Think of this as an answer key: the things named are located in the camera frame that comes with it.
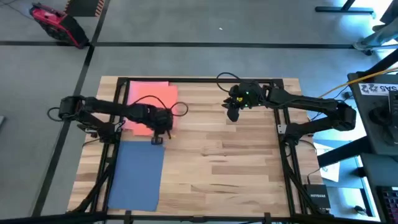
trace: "yellow cable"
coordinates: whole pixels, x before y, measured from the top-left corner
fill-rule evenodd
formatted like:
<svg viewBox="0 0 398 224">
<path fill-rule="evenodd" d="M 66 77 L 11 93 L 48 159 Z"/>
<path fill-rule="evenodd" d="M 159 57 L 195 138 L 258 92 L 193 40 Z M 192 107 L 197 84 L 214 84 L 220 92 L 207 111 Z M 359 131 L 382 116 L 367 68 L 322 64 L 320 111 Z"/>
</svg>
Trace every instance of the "yellow cable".
<svg viewBox="0 0 398 224">
<path fill-rule="evenodd" d="M 322 97 L 324 97 L 325 95 L 327 95 L 327 94 L 329 94 L 329 93 L 331 93 L 331 92 L 333 92 L 333 91 L 335 91 L 335 90 L 337 90 L 338 88 L 341 88 L 341 87 L 343 87 L 343 86 L 351 85 L 351 84 L 353 84 L 353 83 L 360 82 L 360 81 L 365 80 L 365 79 L 367 79 L 367 78 L 372 78 L 372 77 L 375 77 L 375 76 L 377 76 L 377 75 L 382 75 L 382 74 L 389 73 L 389 72 L 393 72 L 393 71 L 396 71 L 396 70 L 398 70 L 398 67 L 390 68 L 390 69 L 386 69 L 386 70 L 381 71 L 381 72 L 376 72 L 376 73 L 373 73 L 373 74 L 370 74 L 370 75 L 366 75 L 365 77 L 362 77 L 362 78 L 357 78 L 357 79 L 355 79 L 355 80 L 353 80 L 353 81 L 346 82 L 346 83 L 344 83 L 344 84 L 341 84 L 341 85 L 337 86 L 336 88 L 333 88 L 333 89 L 327 91 L 326 93 L 324 93 L 324 94 L 322 94 L 321 96 L 319 96 L 319 98 L 322 98 Z"/>
</svg>

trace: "blue cloth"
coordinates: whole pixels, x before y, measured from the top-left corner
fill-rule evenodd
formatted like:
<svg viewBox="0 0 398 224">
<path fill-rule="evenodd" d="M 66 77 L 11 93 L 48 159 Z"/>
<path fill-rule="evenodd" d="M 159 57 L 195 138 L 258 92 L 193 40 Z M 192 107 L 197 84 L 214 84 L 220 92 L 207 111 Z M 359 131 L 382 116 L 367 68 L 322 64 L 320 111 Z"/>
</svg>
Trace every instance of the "blue cloth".
<svg viewBox="0 0 398 224">
<path fill-rule="evenodd" d="M 120 142 L 108 207 L 154 212 L 159 201 L 164 147 Z"/>
</svg>

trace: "red object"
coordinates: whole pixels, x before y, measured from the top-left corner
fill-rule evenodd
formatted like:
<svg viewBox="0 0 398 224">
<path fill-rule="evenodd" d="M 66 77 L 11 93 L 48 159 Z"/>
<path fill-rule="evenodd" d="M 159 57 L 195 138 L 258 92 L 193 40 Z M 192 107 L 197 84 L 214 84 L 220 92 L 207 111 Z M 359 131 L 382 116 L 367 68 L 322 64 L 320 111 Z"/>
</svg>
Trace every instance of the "red object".
<svg viewBox="0 0 398 224">
<path fill-rule="evenodd" d="M 29 13 L 49 36 L 68 42 L 79 49 L 84 48 L 88 43 L 84 30 L 72 16 L 40 3 L 32 3 L 32 5 Z"/>
</svg>

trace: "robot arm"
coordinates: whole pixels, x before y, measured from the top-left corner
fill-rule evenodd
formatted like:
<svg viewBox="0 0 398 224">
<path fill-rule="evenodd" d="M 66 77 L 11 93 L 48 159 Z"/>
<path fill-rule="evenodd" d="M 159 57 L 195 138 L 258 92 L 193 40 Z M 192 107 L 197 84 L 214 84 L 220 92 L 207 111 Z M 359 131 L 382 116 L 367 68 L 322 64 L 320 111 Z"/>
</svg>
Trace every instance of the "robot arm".
<svg viewBox="0 0 398 224">
<path fill-rule="evenodd" d="M 117 127 L 110 122 L 103 122 L 92 113 L 104 113 L 115 116 L 123 116 L 154 130 L 152 144 L 162 144 L 160 134 L 167 133 L 173 128 L 173 114 L 171 109 L 157 108 L 153 105 L 133 103 L 122 105 L 94 97 L 68 96 L 61 100 L 58 117 L 62 120 L 78 121 L 78 127 L 86 133 L 98 134 L 105 143 L 115 142 Z"/>
<path fill-rule="evenodd" d="M 232 86 L 228 95 L 229 98 L 224 100 L 223 107 L 228 109 L 228 118 L 234 122 L 239 118 L 239 110 L 255 106 L 272 109 L 291 107 L 325 113 L 326 118 L 278 127 L 278 132 L 284 134 L 285 140 L 295 144 L 304 134 L 331 128 L 339 131 L 355 128 L 356 111 L 342 101 L 292 95 L 283 89 L 267 85 L 260 87 L 258 82 L 247 80 Z"/>
</svg>

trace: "wooden tabletop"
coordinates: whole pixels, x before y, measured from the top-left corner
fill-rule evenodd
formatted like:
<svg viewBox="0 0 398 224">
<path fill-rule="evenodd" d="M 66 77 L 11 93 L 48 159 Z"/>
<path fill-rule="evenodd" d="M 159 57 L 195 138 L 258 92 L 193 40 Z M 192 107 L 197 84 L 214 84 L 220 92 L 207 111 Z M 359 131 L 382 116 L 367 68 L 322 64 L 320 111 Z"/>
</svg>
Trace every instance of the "wooden tabletop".
<svg viewBox="0 0 398 224">
<path fill-rule="evenodd" d="M 102 77 L 97 98 L 112 101 L 118 77 Z M 284 175 L 274 113 L 266 108 L 241 110 L 231 122 L 221 107 L 227 94 L 215 83 L 170 83 L 178 86 L 178 101 L 189 105 L 189 113 L 177 118 L 171 140 L 165 138 L 165 156 L 156 212 L 132 211 L 133 215 L 205 215 L 228 217 L 289 217 Z M 229 89 L 233 84 L 223 83 Z M 299 80 L 284 79 L 285 89 L 301 94 Z M 292 122 L 308 121 L 306 111 L 289 108 Z M 108 121 L 109 116 L 97 114 Z M 123 131 L 123 141 L 149 140 Z M 82 151 L 68 210 L 76 208 L 95 184 L 103 144 L 87 144 Z M 303 183 L 317 170 L 314 149 L 300 142 L 297 157 Z M 321 184 L 320 173 L 310 176 Z M 297 191 L 292 184 L 296 211 Z M 102 207 L 103 193 L 99 198 Z M 108 213 L 124 214 L 125 210 Z"/>
</svg>

